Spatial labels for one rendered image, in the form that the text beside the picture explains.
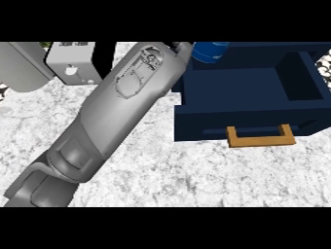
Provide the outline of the navy blue open drawer cabinet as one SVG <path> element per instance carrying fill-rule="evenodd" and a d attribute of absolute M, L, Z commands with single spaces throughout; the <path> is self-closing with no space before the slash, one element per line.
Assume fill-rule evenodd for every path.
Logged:
<path fill-rule="evenodd" d="M 173 86 L 182 103 L 227 100 L 258 103 L 321 100 L 330 95 L 315 67 L 331 42 L 230 42 L 216 63 L 191 59 L 188 71 Z"/>

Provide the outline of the navy blue drawer front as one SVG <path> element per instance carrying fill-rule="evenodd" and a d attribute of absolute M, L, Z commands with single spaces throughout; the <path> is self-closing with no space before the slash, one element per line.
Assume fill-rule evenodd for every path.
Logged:
<path fill-rule="evenodd" d="M 311 136 L 331 127 L 331 99 L 258 103 L 253 100 L 187 104 L 175 107 L 175 140 L 227 138 L 234 126 L 244 137 L 278 135 L 289 124 L 296 136 Z"/>

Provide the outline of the blue can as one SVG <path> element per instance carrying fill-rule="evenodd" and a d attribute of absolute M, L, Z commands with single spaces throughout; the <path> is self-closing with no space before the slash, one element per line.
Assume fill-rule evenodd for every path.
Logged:
<path fill-rule="evenodd" d="M 196 42 L 193 57 L 204 63 L 216 63 L 222 58 L 230 42 Z"/>

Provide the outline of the white box appliance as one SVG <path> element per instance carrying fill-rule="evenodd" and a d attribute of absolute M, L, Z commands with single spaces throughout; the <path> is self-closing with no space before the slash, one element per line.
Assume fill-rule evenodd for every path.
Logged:
<path fill-rule="evenodd" d="M 103 81 L 92 63 L 94 48 L 94 42 L 52 43 L 45 63 L 67 85 L 95 85 Z"/>

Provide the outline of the grey rounded appliance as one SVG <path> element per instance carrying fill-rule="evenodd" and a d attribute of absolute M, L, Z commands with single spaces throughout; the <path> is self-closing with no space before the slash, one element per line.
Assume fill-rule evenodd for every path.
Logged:
<path fill-rule="evenodd" d="M 0 42 L 0 82 L 17 92 L 41 89 L 55 74 L 45 64 L 38 42 Z"/>

